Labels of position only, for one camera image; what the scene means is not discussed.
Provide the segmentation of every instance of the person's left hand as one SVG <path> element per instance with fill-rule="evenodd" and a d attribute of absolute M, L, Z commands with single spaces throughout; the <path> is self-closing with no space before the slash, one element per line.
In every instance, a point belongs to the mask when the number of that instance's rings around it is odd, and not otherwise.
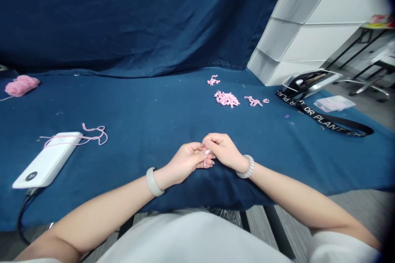
<path fill-rule="evenodd" d="M 199 147 L 200 143 L 198 142 L 183 144 L 166 166 L 154 171 L 155 181 L 161 190 L 180 184 L 195 169 L 204 168 L 205 159 L 207 159 L 207 168 L 213 166 L 213 155 L 206 155 L 204 151 L 199 150 Z"/>

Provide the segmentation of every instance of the clear plastic box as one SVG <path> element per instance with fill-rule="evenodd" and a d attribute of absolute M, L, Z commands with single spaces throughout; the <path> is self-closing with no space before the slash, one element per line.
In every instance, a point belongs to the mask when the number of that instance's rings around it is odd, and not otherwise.
<path fill-rule="evenodd" d="M 342 111 L 344 109 L 355 106 L 355 103 L 346 99 L 343 96 L 334 96 L 324 99 L 318 99 L 314 105 L 319 107 L 324 112 Z"/>

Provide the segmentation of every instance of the white bracelet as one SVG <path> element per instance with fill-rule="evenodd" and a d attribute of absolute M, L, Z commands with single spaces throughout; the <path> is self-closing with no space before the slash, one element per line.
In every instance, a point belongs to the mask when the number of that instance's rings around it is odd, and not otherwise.
<path fill-rule="evenodd" d="M 246 178 L 251 177 L 252 171 L 254 170 L 254 166 L 255 166 L 254 159 L 251 156 L 244 155 L 244 157 L 247 158 L 250 161 L 250 167 L 248 168 L 247 172 L 245 172 L 244 174 L 236 172 L 236 174 L 242 179 L 246 179 Z"/>
<path fill-rule="evenodd" d="M 148 187 L 151 190 L 152 194 L 155 195 L 156 197 L 161 196 L 164 191 L 162 191 L 159 187 L 158 184 L 155 181 L 155 178 L 153 177 L 153 171 L 154 171 L 154 167 L 151 167 L 147 170 L 147 183 L 148 183 Z"/>

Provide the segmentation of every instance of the hand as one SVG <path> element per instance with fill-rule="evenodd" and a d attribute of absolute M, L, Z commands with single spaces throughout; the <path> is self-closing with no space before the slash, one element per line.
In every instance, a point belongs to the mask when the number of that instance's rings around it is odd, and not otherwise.
<path fill-rule="evenodd" d="M 210 149 L 224 165 L 238 171 L 247 172 L 249 161 L 236 148 L 227 134 L 208 134 L 202 141 L 203 149 Z"/>
<path fill-rule="evenodd" d="M 166 166 L 154 171 L 156 184 L 161 190 L 180 184 L 195 169 L 204 168 L 205 159 L 207 168 L 213 166 L 213 155 L 206 155 L 204 151 L 200 151 L 200 145 L 197 142 L 183 144 Z"/>

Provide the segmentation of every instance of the person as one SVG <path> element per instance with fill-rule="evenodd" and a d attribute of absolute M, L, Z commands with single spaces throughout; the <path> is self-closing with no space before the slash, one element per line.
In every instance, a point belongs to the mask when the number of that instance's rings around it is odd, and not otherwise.
<path fill-rule="evenodd" d="M 184 144 L 163 168 L 79 206 L 29 245 L 16 261 L 76 263 L 140 208 L 217 158 L 249 179 L 313 234 L 309 262 L 372 262 L 378 240 L 336 203 L 292 178 L 243 156 L 226 134 Z M 104 262 L 289 262 L 260 239 L 204 210 L 146 217 L 99 259 Z"/>

